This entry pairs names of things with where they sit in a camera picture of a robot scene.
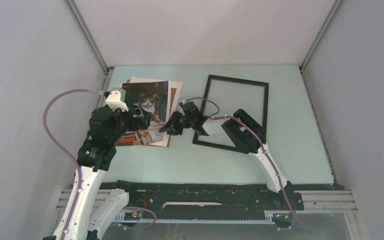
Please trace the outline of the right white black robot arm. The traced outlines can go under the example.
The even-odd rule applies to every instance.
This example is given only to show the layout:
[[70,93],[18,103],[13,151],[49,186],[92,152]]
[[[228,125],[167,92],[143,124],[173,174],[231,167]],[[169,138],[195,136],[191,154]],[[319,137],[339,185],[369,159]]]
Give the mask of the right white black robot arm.
[[263,126],[246,111],[238,109],[232,115],[205,116],[192,101],[183,101],[159,132],[179,136],[184,129],[193,129],[198,136],[205,137],[225,133],[237,152],[253,155],[258,160],[266,186],[273,192],[271,204],[277,209],[284,209],[290,204],[290,194],[294,192],[292,184],[273,159]]

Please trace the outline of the black picture frame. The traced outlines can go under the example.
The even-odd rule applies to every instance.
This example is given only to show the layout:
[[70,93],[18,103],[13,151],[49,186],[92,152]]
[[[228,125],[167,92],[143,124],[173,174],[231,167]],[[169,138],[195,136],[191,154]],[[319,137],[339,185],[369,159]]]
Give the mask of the black picture frame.
[[[210,74],[198,109],[204,116],[215,117],[233,115],[242,109],[263,126],[267,134],[268,99],[267,82]],[[195,145],[238,152],[224,132],[210,136],[199,136],[194,132],[192,142]]]

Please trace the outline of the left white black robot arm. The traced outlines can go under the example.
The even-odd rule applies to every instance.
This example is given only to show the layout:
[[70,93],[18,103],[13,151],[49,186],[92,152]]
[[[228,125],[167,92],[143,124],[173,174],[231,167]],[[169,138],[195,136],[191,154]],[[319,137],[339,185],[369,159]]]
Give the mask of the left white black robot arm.
[[74,161],[76,174],[67,206],[49,240],[100,240],[122,208],[133,208],[138,194],[115,188],[93,211],[96,196],[116,154],[116,143],[128,130],[137,128],[134,113],[124,102],[95,109],[87,139]]

